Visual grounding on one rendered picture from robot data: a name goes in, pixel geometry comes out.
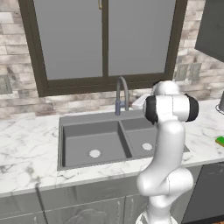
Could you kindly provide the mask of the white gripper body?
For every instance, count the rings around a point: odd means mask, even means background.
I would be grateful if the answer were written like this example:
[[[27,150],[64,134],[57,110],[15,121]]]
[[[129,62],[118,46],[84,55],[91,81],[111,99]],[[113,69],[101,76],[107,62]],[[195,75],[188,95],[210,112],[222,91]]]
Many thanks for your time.
[[[142,109],[143,105],[144,105],[144,101],[148,96],[149,96],[149,94],[143,94],[142,96],[140,96],[138,99],[136,99],[132,103],[132,108],[133,109]]]

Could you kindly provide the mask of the grey double sink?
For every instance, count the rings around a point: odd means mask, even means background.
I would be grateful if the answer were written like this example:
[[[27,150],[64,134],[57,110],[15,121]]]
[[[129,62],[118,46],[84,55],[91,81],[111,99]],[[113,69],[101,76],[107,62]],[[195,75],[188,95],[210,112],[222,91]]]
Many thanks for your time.
[[[61,117],[58,169],[151,158],[156,136],[157,128],[141,110]]]

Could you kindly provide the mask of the grey arched tap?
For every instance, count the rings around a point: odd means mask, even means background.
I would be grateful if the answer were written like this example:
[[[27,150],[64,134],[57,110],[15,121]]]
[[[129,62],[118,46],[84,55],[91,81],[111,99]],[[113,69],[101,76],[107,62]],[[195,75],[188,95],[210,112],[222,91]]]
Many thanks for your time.
[[[120,99],[121,87],[124,91],[124,101]],[[121,108],[125,108],[126,111],[129,110],[130,95],[126,80],[120,76],[116,83],[116,99],[115,99],[115,115],[119,116],[121,114]]]

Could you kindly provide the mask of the dark framed window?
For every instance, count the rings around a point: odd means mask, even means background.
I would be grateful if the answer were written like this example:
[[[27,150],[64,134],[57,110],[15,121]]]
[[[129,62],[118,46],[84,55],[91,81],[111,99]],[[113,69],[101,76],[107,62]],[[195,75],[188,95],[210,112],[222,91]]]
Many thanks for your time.
[[[38,95],[172,78],[187,0],[18,0]]]

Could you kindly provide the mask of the grey drawer front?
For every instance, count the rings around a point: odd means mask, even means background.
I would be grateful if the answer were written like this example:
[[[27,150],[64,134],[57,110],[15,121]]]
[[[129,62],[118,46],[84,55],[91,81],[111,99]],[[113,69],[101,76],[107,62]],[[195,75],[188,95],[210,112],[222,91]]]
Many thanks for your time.
[[[85,185],[39,190],[45,210],[138,194],[137,177],[117,178]]]

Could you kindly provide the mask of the dark grey dishwasher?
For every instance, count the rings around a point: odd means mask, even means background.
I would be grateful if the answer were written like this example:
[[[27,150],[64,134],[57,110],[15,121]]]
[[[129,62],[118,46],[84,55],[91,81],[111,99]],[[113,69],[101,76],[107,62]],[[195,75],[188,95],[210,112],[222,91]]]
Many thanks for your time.
[[[204,164],[181,224],[224,222],[224,162]]]

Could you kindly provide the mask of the grey wall socket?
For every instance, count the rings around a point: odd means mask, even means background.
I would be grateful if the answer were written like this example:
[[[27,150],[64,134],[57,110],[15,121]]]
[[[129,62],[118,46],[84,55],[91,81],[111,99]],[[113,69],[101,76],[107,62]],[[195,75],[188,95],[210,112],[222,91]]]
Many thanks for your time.
[[[186,79],[187,68],[187,64],[178,65],[175,75],[175,81],[184,81]]]
[[[11,84],[7,75],[0,76],[0,95],[11,94]]]
[[[190,81],[197,81],[200,77],[200,69],[201,69],[201,63],[192,63],[188,79]]]

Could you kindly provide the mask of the dark grey wall cupboard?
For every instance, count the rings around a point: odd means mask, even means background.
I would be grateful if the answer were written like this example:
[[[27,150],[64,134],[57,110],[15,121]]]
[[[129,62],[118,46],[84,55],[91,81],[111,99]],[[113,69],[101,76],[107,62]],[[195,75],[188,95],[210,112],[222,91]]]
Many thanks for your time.
[[[195,49],[224,63],[224,0],[206,0]]]

